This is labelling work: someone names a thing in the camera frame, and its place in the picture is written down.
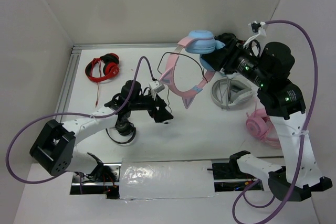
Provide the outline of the blue pink cat-ear headphones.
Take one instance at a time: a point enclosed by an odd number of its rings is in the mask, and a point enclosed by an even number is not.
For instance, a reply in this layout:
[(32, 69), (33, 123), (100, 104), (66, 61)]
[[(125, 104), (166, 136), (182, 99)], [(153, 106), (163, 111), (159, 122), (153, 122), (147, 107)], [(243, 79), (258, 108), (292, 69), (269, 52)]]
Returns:
[(225, 46), (208, 30), (193, 30), (180, 39), (175, 48), (164, 52), (157, 66), (159, 82), (171, 95), (181, 100), (181, 106), (189, 109), (194, 100), (213, 79), (215, 70), (201, 59)]

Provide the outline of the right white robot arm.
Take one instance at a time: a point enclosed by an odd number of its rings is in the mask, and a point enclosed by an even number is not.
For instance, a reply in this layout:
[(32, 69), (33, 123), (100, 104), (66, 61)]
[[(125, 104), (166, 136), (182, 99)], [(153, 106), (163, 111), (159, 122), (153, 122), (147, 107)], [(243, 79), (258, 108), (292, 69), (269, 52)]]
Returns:
[(273, 165), (254, 157), (248, 151), (230, 156), (229, 172), (235, 178), (250, 174), (262, 181), (278, 200), (300, 202), (311, 197), (313, 191), (332, 187), (330, 178), (324, 177), (316, 164), (305, 131), (306, 105), (301, 90), (288, 76), (295, 63), (288, 46), (269, 42), (260, 57), (233, 38), (221, 49), (201, 58), (214, 70), (239, 73), (258, 87), (257, 97), (270, 117), (279, 137), (284, 166)]

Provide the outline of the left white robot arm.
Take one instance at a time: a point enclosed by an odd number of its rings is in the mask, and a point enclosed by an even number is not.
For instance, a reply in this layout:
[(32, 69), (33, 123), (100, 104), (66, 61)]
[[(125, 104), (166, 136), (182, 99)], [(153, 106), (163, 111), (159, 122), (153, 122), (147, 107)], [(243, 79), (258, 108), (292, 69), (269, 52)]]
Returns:
[(132, 111), (147, 111), (156, 123), (173, 119), (166, 109), (167, 104), (151, 90), (144, 94), (141, 84), (129, 80), (120, 93), (103, 107), (88, 117), (58, 122), (48, 121), (29, 153), (51, 176), (59, 176), (65, 171), (82, 172), (91, 181), (103, 177), (103, 162), (91, 153), (78, 153), (75, 146), (88, 137), (114, 128), (119, 135), (127, 136), (124, 145), (130, 144), (137, 133), (136, 127), (129, 121)]

